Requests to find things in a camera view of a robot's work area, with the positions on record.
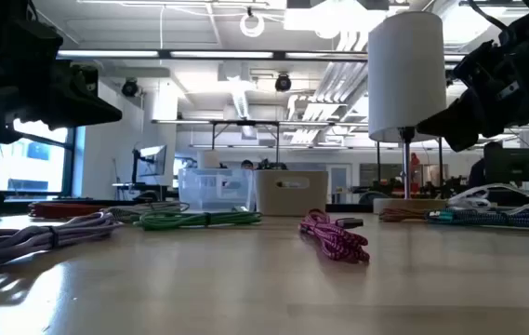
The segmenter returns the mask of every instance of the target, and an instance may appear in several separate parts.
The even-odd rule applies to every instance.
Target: door
[[[326,171],[328,171],[328,202],[348,204],[349,187],[351,187],[350,164],[328,164]]]

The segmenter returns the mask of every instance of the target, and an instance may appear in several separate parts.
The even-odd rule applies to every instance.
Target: desk
[[[0,269],[0,334],[529,333],[529,233],[351,216],[369,266],[329,261],[298,219],[34,255]]]

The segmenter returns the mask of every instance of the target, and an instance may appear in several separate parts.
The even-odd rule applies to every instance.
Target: red cable
[[[66,219],[96,213],[105,206],[64,204],[64,203],[32,203],[29,205],[29,216],[43,219]]]
[[[331,260],[369,261],[369,254],[363,249],[363,246],[367,246],[367,239],[338,227],[321,210],[311,210],[299,229],[302,233],[317,237],[322,244],[322,252]]]

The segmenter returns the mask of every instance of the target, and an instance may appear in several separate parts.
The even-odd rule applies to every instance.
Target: computer monitor
[[[488,183],[529,181],[529,149],[493,148],[485,151],[485,179]]]
[[[164,175],[166,151],[166,145],[140,149],[139,177]]]

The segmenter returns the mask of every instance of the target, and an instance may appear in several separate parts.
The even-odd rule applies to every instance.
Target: clear plastic bin
[[[254,173],[246,169],[184,168],[179,171],[179,201],[190,210],[228,211],[256,205]]]

